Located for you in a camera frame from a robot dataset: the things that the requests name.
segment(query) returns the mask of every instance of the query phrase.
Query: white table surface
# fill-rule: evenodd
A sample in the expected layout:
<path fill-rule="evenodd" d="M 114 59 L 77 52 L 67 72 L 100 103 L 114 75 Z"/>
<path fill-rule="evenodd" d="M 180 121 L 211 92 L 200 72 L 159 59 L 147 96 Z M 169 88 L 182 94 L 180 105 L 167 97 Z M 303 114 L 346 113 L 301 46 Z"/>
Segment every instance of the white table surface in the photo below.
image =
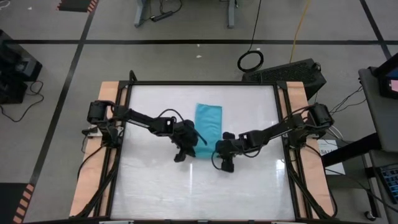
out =
<path fill-rule="evenodd" d="M 130 108 L 153 117 L 172 108 L 194 121 L 197 103 L 223 107 L 223 132 L 238 135 L 278 123 L 272 86 L 138 85 Z M 216 170 L 209 159 L 187 156 L 174 163 L 176 153 L 169 138 L 127 124 L 111 218 L 294 220 L 280 138 L 254 159 L 237 156 L 232 174 Z"/>

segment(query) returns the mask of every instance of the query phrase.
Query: blue cloth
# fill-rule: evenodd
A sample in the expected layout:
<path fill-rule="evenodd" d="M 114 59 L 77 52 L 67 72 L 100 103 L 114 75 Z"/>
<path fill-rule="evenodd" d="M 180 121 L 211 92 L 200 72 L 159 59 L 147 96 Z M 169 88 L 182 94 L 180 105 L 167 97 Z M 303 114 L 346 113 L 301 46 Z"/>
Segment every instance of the blue cloth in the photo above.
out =
<path fill-rule="evenodd" d="M 221 106 L 210 106 L 198 103 L 195 112 L 195 129 L 207 141 L 199 139 L 194 147 L 197 158 L 210 159 L 211 154 L 216 150 L 216 142 L 222 140 L 221 124 L 223 108 Z"/>

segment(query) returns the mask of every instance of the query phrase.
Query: gray floor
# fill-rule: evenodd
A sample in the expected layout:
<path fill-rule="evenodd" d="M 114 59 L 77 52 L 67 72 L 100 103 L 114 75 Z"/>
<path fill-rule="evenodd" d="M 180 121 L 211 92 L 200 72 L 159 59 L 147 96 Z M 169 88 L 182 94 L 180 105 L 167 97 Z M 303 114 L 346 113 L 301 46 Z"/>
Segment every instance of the gray floor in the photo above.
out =
<path fill-rule="evenodd" d="M 159 3 L 152 1 L 152 12 Z M 168 6 L 176 5 L 169 0 Z M 239 1 L 234 29 L 226 28 L 227 4 L 217 0 L 183 0 L 184 7 L 174 16 L 140 28 L 133 26 L 136 3 L 133 0 L 100 1 L 88 39 L 250 39 L 258 0 Z M 398 40 L 396 1 L 367 1 L 383 37 Z M 78 40 L 87 13 L 59 12 L 58 1 L 12 0 L 0 11 L 0 29 L 14 39 Z M 292 40 L 304 0 L 263 1 L 256 39 Z M 300 40 L 377 40 L 357 0 L 313 0 L 304 20 Z M 23 45 L 44 68 L 39 80 L 45 83 L 45 101 L 32 108 L 18 124 L 0 116 L 0 182 L 28 182 L 76 51 L 76 45 Z M 139 80 L 240 80 L 236 67 L 248 45 L 85 45 L 55 130 L 49 153 L 32 197 L 26 222 L 67 218 L 76 186 L 76 172 L 90 101 L 97 99 L 103 81 L 124 80 L 133 69 Z M 398 46 L 388 46 L 391 54 Z M 287 63 L 291 45 L 255 45 L 265 57 L 263 68 Z M 320 90 L 318 102 L 335 106 L 359 87 L 358 69 L 385 61 L 379 45 L 298 45 L 294 60 L 313 58 L 322 65 L 328 83 Z M 254 58 L 244 63 L 253 65 Z M 364 98 L 356 94 L 348 103 Z M 5 106 L 13 117 L 35 100 Z M 374 132 L 368 106 L 364 103 L 335 114 L 336 127 L 345 139 L 356 140 Z M 339 206 L 338 217 L 365 222 L 369 210 L 361 190 L 333 189 Z M 377 223 L 387 223 L 380 218 Z"/>

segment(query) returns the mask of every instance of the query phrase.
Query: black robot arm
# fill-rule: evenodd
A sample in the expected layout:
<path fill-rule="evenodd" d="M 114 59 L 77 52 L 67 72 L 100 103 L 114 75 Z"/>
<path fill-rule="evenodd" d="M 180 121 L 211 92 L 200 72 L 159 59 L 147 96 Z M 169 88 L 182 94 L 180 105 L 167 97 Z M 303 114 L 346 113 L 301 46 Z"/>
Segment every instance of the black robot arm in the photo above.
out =
<path fill-rule="evenodd" d="M 111 107 L 112 118 L 108 119 L 107 107 Z M 138 113 L 125 106 L 115 105 L 112 101 L 96 100 L 90 103 L 87 121 L 90 124 L 97 125 L 103 134 L 103 142 L 108 147 L 117 147 L 119 145 L 117 121 L 125 121 L 148 129 L 152 134 L 160 137 L 169 137 L 172 143 L 177 145 L 180 152 L 175 156 L 175 162 L 182 162 L 186 155 L 195 157 L 193 147 L 198 143 L 198 137 L 207 144 L 207 142 L 195 130 L 194 123 L 190 120 L 177 122 L 175 117 L 151 118 L 150 116 Z"/>
<path fill-rule="evenodd" d="M 308 111 L 307 117 L 302 118 L 302 113 Z M 253 130 L 235 135 L 224 133 L 223 139 L 216 143 L 218 156 L 222 158 L 221 170 L 234 172 L 233 157 L 251 152 L 260 151 L 271 139 L 289 133 L 289 140 L 292 146 L 302 146 L 310 134 L 324 132 L 333 125 L 334 121 L 325 105 L 318 103 L 306 107 L 301 113 L 293 114 L 284 118 L 280 123 L 275 124 L 262 131 Z"/>

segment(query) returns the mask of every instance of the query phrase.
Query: wooden board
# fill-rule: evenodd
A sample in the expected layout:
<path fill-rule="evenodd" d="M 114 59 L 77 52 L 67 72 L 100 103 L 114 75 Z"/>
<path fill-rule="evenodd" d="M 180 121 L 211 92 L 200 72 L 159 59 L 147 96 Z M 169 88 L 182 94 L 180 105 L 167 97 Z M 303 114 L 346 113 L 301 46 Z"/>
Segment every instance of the wooden board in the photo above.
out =
<path fill-rule="evenodd" d="M 301 82 L 288 82 L 288 93 L 290 98 L 290 104 L 292 110 L 299 109 L 303 106 L 307 106 L 307 97 L 305 95 L 304 86 Z M 115 101 L 116 94 L 118 92 L 118 82 L 103 82 L 101 90 L 99 93 L 99 100 L 111 100 Z M 280 93 L 280 102 L 282 106 L 283 115 L 286 115 L 286 106 L 283 99 L 282 91 Z M 93 138 L 87 141 L 85 158 L 93 153 L 101 144 L 100 138 Z M 307 144 L 318 149 L 318 144 L 316 140 L 308 139 Z M 75 196 L 73 198 L 72 207 L 70 210 L 70 216 L 79 213 L 84 206 L 90 201 L 96 190 L 98 189 L 100 182 L 100 175 L 104 161 L 105 150 L 100 151 L 90 160 L 87 161 L 85 166 L 83 166 L 80 178 L 76 185 Z M 317 200 L 319 205 L 327 212 L 327 214 L 333 214 L 333 206 L 331 203 L 331 198 L 326 182 L 325 173 L 323 171 L 323 164 L 321 158 L 315 154 L 311 149 L 304 148 L 301 150 L 301 157 L 303 162 L 303 170 L 305 175 L 305 180 L 307 182 L 307 188 Z M 301 191 L 296 186 L 296 193 L 298 198 L 298 207 L 300 210 L 300 216 L 305 218 L 305 207 L 303 203 L 303 196 Z M 101 206 L 100 215 L 105 215 L 105 208 L 108 201 L 109 188 L 103 195 L 103 203 Z"/>

